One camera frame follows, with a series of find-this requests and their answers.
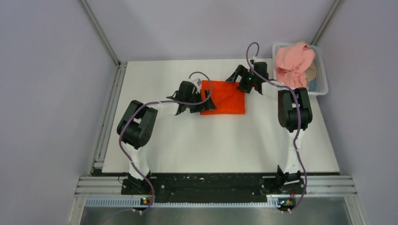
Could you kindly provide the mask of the orange t-shirt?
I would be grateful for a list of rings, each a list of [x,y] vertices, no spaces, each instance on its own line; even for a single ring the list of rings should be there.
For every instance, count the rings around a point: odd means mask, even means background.
[[[215,110],[200,112],[200,115],[245,114],[245,93],[238,90],[238,83],[212,81],[211,100]]]

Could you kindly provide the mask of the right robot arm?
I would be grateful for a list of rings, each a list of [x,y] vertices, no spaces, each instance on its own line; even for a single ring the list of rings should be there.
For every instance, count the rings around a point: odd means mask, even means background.
[[[278,122],[284,134],[274,186],[279,192],[288,193],[294,184],[300,184],[304,172],[299,149],[303,135],[313,120],[313,113],[306,88],[293,89],[269,79],[267,68],[267,63],[251,60],[248,68],[238,65],[226,82],[235,83],[239,79],[237,88],[245,93],[250,93],[252,89],[262,95],[276,93]]]

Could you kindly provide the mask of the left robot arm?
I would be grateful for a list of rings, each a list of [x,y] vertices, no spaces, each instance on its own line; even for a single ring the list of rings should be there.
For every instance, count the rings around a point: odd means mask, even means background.
[[[216,109],[211,98],[213,84],[207,89],[202,84],[200,79],[182,81],[179,89],[165,100],[148,103],[133,100],[128,105],[116,131],[119,146],[130,163],[127,181],[138,193],[144,194],[153,187],[149,180],[150,169],[144,146],[152,137],[156,121],[180,115],[186,110],[200,113]]]

